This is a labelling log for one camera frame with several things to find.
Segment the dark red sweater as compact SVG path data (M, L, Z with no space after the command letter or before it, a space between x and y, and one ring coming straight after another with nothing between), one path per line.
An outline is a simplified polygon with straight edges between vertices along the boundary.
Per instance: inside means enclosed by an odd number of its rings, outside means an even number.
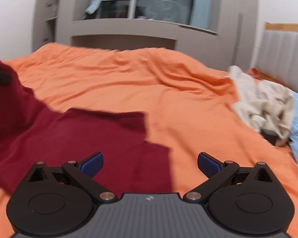
M13 193L31 166L42 161L58 167L96 152L104 157L96 182L121 195L172 190L168 148L145 140L141 112L110 113L71 108L50 110L11 71L0 84L0 186Z

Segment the light blue curtain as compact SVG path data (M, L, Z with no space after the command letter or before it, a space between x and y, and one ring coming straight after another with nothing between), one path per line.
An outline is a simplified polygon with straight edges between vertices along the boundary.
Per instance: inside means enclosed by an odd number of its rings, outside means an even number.
M193 0L189 25L212 30L210 27L213 0Z

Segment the grey built-in cabinet unit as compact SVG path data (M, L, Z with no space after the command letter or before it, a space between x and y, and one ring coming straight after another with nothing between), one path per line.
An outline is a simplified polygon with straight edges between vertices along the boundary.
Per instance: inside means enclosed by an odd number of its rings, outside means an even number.
M215 0L207 30L153 19L83 19L88 0L36 0L32 49L49 42L102 49L165 47L206 66L247 69L256 35L258 0Z

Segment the grey padded headboard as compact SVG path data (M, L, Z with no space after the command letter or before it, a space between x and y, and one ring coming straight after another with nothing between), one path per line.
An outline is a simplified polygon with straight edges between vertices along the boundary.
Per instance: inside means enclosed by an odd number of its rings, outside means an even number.
M298 93L298 24L266 22L254 68Z

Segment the dark window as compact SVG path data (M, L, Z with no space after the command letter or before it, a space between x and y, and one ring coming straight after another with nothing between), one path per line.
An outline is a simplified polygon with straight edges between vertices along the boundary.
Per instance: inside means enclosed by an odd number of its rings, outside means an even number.
M132 1L132 18L189 24L193 0L103 0L96 18L128 18Z

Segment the small black box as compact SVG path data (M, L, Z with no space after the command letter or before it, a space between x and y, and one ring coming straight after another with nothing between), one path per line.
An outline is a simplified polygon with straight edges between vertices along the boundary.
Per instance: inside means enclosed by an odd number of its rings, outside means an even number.
M278 134L272 130L267 130L264 128L260 129L261 136L268 141L271 145L275 146L277 143L277 140L279 138Z

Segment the beige crumpled garment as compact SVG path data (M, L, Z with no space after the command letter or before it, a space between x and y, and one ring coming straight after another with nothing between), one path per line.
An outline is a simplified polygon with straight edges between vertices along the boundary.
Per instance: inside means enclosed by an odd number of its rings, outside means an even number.
M228 77L238 94L232 109L241 121L257 132L276 135L274 146L285 145L294 120L292 91L272 81L257 80L234 65L228 68Z

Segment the orange duvet cover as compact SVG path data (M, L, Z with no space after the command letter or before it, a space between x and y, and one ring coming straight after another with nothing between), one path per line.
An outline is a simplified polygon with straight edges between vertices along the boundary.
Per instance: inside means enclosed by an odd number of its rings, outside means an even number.
M237 91L224 71L164 48L118 52L57 43L0 61L52 111L143 113L145 140L168 148L171 192L206 180L196 165L200 152L247 167L266 162L295 205L288 233L298 237L298 165L288 148L273 147L238 118ZM0 237L13 235L10 195L0 186Z

